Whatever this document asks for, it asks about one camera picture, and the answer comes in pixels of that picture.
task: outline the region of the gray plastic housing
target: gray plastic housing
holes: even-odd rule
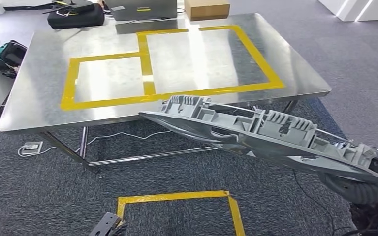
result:
[[[204,97],[179,95],[164,102],[160,112],[139,114],[180,135],[233,153],[303,171],[378,183],[378,173],[369,169],[378,152],[365,144],[331,144],[317,135],[316,124],[289,114],[237,108],[254,113],[250,118],[218,113],[211,104]]]

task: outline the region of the cardboard box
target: cardboard box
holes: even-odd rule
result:
[[[185,0],[185,11],[191,21],[225,19],[229,7],[228,0]]]

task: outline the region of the table top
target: table top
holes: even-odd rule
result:
[[[129,121],[175,94],[251,106],[330,91],[259,14],[39,31],[0,132]]]

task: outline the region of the black case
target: black case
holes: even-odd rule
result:
[[[54,30],[101,26],[105,21],[105,15],[100,5],[94,4],[94,10],[82,12],[79,15],[64,17],[52,12],[48,15],[47,21]]]

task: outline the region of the black cable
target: black cable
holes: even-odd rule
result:
[[[331,220],[331,230],[332,230],[332,235],[333,233],[335,232],[335,226],[334,226],[334,218],[332,217],[331,213],[327,210],[327,208],[325,208],[321,203],[319,203],[317,200],[313,199],[311,196],[308,195],[307,192],[305,192],[305,190],[302,188],[302,186],[299,184],[298,182],[298,178],[296,177],[296,171],[293,170],[293,176],[295,177],[295,182],[296,184],[298,185],[298,187],[302,190],[302,192],[304,192],[304,194],[309,198],[311,199],[313,202],[315,202],[318,206],[320,206],[322,209],[324,209],[325,212],[327,212],[328,216],[330,217],[330,220]]]
[[[335,232],[336,232],[337,230],[349,229],[349,228],[351,228],[351,227],[339,227],[339,228],[336,228],[336,229],[333,230],[333,233],[331,234],[331,236],[334,236],[334,234],[335,234]]]
[[[378,233],[378,229],[377,230],[353,230],[353,231],[343,234],[342,236],[356,235],[358,233]]]

